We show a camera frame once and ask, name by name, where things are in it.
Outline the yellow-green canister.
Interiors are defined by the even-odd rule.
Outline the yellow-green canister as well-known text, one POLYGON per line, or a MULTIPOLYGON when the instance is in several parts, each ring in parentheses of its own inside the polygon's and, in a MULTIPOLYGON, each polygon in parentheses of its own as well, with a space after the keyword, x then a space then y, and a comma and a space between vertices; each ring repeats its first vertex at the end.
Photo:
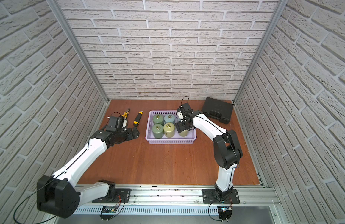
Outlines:
POLYGON ((164 134, 167 138, 172 138, 175 134, 175 126, 172 123, 164 124, 164 134))
POLYGON ((179 133, 179 136, 186 137, 188 134, 189 134, 189 130, 184 130, 184 131, 179 133))

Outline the lavender plastic basket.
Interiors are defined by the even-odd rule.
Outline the lavender plastic basket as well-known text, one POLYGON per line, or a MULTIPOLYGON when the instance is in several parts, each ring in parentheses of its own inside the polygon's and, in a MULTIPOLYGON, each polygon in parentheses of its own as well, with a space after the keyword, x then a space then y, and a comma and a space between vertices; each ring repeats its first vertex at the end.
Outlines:
POLYGON ((150 144, 193 144, 196 130, 179 133, 174 126, 179 121, 173 110, 152 110, 148 115, 145 139, 150 144))

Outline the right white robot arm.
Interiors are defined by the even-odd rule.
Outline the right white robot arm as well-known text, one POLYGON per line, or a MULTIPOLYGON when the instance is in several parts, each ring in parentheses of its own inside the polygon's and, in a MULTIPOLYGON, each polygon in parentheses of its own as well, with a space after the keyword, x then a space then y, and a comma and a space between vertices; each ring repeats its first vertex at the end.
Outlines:
POLYGON ((219 166, 215 189, 220 194, 229 192, 233 188, 235 169, 243 157, 236 132, 221 128, 200 111, 183 112, 180 108, 177 119, 175 128, 179 133, 199 129, 213 142, 213 155, 219 166))

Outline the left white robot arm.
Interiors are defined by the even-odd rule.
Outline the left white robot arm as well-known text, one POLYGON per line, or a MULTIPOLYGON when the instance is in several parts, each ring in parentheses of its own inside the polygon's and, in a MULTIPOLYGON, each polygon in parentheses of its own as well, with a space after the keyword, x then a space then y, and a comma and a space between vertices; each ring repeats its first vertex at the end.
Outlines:
POLYGON ((37 209, 61 218, 70 217, 76 209, 89 202, 129 201, 128 189, 116 189, 114 182, 100 180, 78 187, 77 183, 92 163, 107 149, 139 137, 136 127, 122 131, 98 130, 83 149, 53 175, 37 181, 37 209))

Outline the blue-grey canister back middle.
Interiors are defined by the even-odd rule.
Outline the blue-grey canister back middle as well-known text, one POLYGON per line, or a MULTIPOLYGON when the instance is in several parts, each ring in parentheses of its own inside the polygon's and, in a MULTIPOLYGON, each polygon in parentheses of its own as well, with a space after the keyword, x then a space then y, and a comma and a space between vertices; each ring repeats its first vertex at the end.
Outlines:
POLYGON ((164 124, 167 124, 167 123, 172 123, 174 124, 175 123, 175 115, 174 114, 166 114, 164 116, 164 124))

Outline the dark green canister back left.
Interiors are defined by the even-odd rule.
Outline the dark green canister back left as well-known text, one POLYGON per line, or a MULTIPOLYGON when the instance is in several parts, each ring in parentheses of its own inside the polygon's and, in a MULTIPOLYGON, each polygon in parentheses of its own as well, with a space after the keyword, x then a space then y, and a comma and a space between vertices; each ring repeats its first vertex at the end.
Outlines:
POLYGON ((153 116, 153 124, 160 124, 160 125, 164 125, 164 115, 162 114, 156 114, 153 116))

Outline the yellow black pliers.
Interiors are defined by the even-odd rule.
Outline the yellow black pliers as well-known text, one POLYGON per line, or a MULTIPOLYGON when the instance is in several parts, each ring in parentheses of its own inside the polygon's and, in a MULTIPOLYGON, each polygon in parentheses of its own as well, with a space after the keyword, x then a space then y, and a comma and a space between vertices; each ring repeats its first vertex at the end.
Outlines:
POLYGON ((126 119, 126 118, 128 117, 128 115, 129 115, 129 112, 130 112, 130 108, 128 108, 128 109, 121 115, 121 117, 126 119))

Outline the black plastic tool case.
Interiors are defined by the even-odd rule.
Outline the black plastic tool case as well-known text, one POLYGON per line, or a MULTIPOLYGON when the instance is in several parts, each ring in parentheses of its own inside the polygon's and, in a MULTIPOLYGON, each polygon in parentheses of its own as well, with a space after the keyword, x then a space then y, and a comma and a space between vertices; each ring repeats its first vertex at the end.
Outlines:
POLYGON ((202 112, 208 117, 218 120, 220 123, 229 124, 234 105, 218 99, 207 97, 202 112))

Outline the left controller board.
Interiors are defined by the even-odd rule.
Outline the left controller board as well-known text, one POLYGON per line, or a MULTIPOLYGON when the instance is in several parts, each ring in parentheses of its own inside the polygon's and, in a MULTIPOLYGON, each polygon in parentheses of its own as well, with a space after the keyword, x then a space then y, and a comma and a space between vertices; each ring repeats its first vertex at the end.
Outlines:
POLYGON ((103 206, 100 213, 100 218, 102 221, 108 221, 115 217, 118 212, 119 208, 116 208, 115 206, 103 206))

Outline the controller board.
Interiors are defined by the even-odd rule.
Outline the controller board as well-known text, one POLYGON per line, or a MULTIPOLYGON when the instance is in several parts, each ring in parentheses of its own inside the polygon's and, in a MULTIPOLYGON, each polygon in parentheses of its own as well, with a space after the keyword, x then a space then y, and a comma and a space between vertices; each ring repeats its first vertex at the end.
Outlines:
POLYGON ((103 206, 100 213, 100 218, 102 221, 108 221, 115 217, 118 212, 119 208, 116 208, 115 206, 103 206))
POLYGON ((217 209, 218 209, 219 219, 222 222, 229 221, 229 219, 232 216, 232 208, 231 207, 218 206, 217 209))

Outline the right controller board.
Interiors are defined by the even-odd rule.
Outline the right controller board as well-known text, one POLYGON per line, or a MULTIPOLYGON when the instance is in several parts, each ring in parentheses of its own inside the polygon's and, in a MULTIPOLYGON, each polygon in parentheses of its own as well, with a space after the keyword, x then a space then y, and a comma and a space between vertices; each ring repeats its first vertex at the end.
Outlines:
POLYGON ((219 219, 222 222, 229 221, 229 219, 232 216, 232 208, 231 207, 218 206, 217 209, 218 209, 219 219))

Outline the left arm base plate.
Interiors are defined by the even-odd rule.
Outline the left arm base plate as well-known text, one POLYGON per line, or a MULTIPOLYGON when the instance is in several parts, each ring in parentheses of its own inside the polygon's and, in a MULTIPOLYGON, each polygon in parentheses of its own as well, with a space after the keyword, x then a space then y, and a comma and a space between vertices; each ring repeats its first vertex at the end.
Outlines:
POLYGON ((92 203, 118 203, 121 199, 121 203, 128 203, 131 189, 114 189, 109 190, 107 196, 93 200, 92 203))

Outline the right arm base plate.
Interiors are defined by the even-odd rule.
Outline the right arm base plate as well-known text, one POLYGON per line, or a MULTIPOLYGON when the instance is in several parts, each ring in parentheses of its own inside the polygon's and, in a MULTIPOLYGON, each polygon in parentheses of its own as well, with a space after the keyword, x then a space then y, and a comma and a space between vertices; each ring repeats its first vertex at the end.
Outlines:
POLYGON ((202 190, 203 203, 224 203, 224 204, 239 204, 240 199, 238 191, 234 188, 225 192, 220 192, 218 189, 203 189, 202 190))

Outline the right aluminium corner post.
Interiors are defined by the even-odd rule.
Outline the right aluminium corner post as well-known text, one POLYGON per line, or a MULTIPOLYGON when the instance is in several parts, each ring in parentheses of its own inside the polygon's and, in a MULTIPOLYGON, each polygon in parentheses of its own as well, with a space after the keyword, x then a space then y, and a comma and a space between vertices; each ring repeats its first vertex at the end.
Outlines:
POLYGON ((286 5, 288 3, 288 0, 281 0, 281 1, 278 1, 278 4, 275 8, 275 11, 273 12, 272 14, 272 17, 266 27, 266 30, 263 34, 263 37, 256 49, 256 52, 254 54, 254 57, 252 58, 252 61, 248 67, 248 70, 246 72, 246 75, 244 76, 244 79, 242 80, 242 83, 237 91, 237 94, 233 100, 233 104, 236 105, 237 104, 237 101, 238 99, 241 97, 242 95, 242 91, 244 89, 244 87, 246 86, 247 84, 247 81, 248 79, 250 78, 251 74, 252 74, 252 70, 254 69, 254 67, 257 65, 257 61, 258 59, 261 57, 281 15, 282 15, 282 12, 284 11, 286 5))

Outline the aluminium corner post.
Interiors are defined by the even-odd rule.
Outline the aluminium corner post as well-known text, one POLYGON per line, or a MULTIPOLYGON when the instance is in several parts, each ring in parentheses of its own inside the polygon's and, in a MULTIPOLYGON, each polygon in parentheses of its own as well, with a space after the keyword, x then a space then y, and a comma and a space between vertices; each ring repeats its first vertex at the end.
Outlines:
POLYGON ((62 9, 60 8, 58 2, 55 0, 48 0, 47 3, 50 6, 53 14, 55 15, 55 17, 57 19, 57 21, 60 23, 60 25, 61 25, 63 31, 65 32, 68 40, 71 42, 71 45, 72 45, 73 49, 75 50, 77 56, 81 60, 85 69, 87 70, 88 75, 92 79, 92 81, 93 81, 94 85, 96 86, 98 92, 100 93, 103 101, 106 104, 108 104, 109 99, 108 99, 101 83, 99 82, 90 62, 88 61, 88 58, 87 58, 83 48, 81 47, 77 37, 75 36, 73 29, 69 25, 67 18, 65 17, 62 9))
POLYGON ((281 15, 282 15, 282 12, 284 11, 286 5, 288 3, 288 0, 281 0, 281 1, 278 1, 278 4, 275 8, 275 11, 273 12, 272 14, 272 17, 266 27, 266 30, 263 34, 263 37, 256 49, 256 52, 254 54, 254 57, 252 58, 252 61, 248 67, 248 70, 246 72, 246 75, 244 76, 244 79, 242 80, 242 83, 237 91, 237 94, 233 100, 233 104, 236 105, 237 104, 237 101, 238 99, 241 97, 242 95, 242 91, 244 89, 244 87, 246 86, 247 84, 247 81, 248 79, 250 78, 251 74, 252 74, 252 70, 254 69, 254 67, 257 65, 257 61, 258 59, 261 57, 281 15))

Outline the left aluminium corner post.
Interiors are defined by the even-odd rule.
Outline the left aluminium corner post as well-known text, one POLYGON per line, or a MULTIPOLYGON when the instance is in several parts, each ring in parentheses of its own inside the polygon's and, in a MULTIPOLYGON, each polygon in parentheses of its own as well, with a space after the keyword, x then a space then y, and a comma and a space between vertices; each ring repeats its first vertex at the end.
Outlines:
POLYGON ((55 0, 48 0, 47 3, 50 6, 53 14, 55 15, 55 17, 57 19, 57 21, 60 23, 60 25, 61 25, 63 31, 65 32, 68 40, 71 42, 71 45, 72 45, 73 49, 75 50, 77 56, 81 60, 85 69, 87 70, 88 75, 92 79, 92 81, 93 81, 94 85, 96 86, 98 92, 100 93, 103 101, 106 104, 108 104, 109 99, 108 99, 101 83, 99 82, 90 62, 88 61, 88 58, 87 58, 83 48, 81 47, 77 37, 75 36, 73 29, 69 25, 67 18, 65 17, 62 9, 60 8, 58 2, 55 0))

